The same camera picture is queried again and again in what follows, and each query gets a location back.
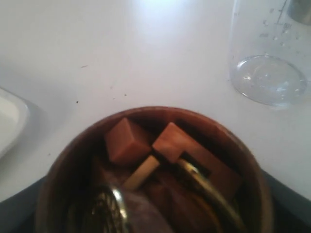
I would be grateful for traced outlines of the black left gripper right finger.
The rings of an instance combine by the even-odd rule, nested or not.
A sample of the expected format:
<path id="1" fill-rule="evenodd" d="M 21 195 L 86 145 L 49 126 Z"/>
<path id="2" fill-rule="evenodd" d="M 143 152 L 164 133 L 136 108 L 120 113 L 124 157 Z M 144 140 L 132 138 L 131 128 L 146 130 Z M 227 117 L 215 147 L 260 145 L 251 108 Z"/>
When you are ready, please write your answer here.
<path id="1" fill-rule="evenodd" d="M 276 233 L 309 233 L 311 201 L 263 172 L 271 189 L 275 208 Z"/>

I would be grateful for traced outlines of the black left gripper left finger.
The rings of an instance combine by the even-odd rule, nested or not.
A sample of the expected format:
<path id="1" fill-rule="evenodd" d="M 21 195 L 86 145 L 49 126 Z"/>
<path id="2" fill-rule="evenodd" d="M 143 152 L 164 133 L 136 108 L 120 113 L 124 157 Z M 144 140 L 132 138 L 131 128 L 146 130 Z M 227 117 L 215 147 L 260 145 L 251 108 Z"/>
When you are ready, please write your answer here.
<path id="1" fill-rule="evenodd" d="M 9 233 L 22 223 L 35 209 L 45 177 L 24 190 L 0 202 L 0 232 Z"/>

